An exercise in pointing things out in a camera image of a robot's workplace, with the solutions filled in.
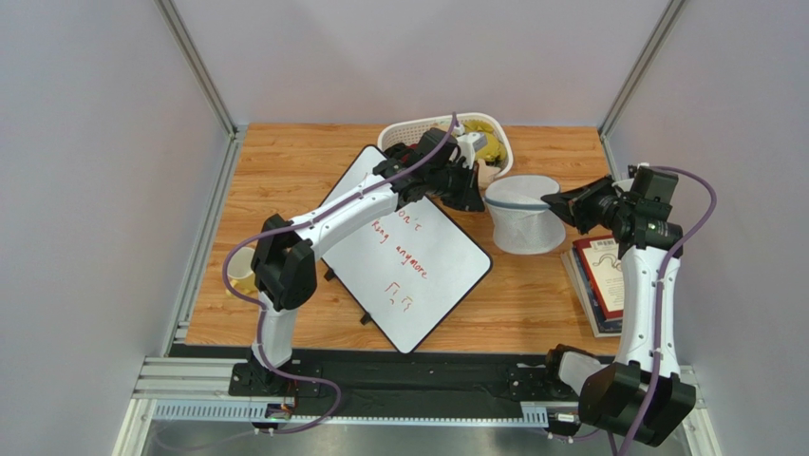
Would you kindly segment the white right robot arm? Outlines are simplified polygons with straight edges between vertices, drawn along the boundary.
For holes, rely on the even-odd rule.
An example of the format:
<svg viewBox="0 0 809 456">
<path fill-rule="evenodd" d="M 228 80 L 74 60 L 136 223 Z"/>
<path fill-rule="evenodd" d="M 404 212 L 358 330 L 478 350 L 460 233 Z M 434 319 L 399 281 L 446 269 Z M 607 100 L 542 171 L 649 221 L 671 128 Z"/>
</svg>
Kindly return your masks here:
<svg viewBox="0 0 809 456">
<path fill-rule="evenodd" d="M 543 202 L 580 234 L 600 225 L 618 245 L 625 290 L 618 353 L 603 364 L 586 351 L 559 344 L 548 351 L 544 379 L 578 398 L 577 415 L 607 433 L 611 451 L 626 455 L 633 443 L 660 446 L 696 405 L 696 389 L 683 381 L 673 341 L 674 290 L 689 231 L 668 217 L 685 173 L 670 166 L 632 167 L 624 190 L 606 176 L 543 196 Z"/>
</svg>

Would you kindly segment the white mesh laundry bag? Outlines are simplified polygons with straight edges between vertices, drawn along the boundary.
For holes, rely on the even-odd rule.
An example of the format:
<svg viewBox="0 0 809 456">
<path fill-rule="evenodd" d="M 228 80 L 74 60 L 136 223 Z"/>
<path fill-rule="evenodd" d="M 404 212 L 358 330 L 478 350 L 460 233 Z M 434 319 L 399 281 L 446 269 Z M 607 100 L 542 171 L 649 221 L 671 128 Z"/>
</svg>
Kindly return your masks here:
<svg viewBox="0 0 809 456">
<path fill-rule="evenodd" d="M 494 223 L 495 245 L 522 256 L 558 247 L 566 238 L 565 226 L 541 198 L 559 191 L 556 180 L 542 175 L 514 175 L 491 183 L 483 199 Z"/>
</svg>

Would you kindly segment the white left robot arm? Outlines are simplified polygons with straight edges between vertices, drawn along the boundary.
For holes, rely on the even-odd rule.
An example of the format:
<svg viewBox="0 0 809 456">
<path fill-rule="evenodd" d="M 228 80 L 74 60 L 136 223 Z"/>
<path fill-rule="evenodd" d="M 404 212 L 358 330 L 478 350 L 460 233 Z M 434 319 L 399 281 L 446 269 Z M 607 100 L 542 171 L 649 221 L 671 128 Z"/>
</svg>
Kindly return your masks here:
<svg viewBox="0 0 809 456">
<path fill-rule="evenodd" d="M 479 171 L 450 130 L 433 127 L 413 146 L 397 143 L 384 151 L 369 174 L 338 199 L 296 218 L 267 218 L 259 234 L 241 243 L 255 246 L 250 269 L 257 295 L 226 286 L 259 309 L 251 353 L 234 366 L 230 395 L 281 395 L 298 384 L 318 383 L 282 369 L 292 358 L 297 311 L 317 288 L 317 261 L 360 228 L 425 197 L 463 212 L 482 211 Z"/>
</svg>

